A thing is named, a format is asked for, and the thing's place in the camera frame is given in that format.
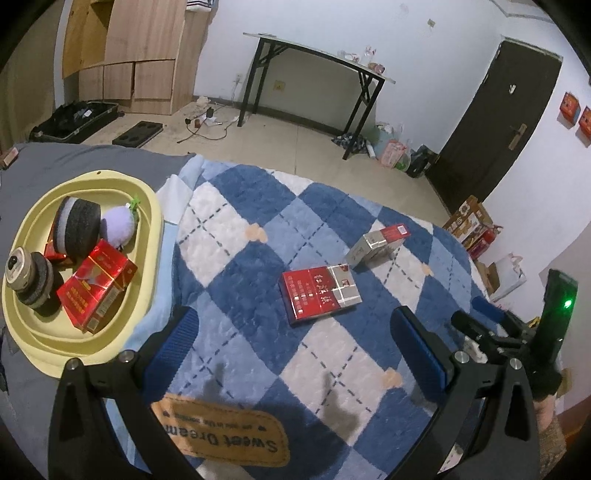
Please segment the right hand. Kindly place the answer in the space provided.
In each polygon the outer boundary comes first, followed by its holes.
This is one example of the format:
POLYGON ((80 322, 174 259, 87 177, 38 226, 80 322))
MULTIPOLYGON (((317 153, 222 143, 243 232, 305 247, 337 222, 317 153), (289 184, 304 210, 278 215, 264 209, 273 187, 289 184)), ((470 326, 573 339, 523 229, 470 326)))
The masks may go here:
POLYGON ((544 432, 551 425, 555 415, 555 401, 554 396, 547 396, 543 400, 533 402, 539 433, 544 432))

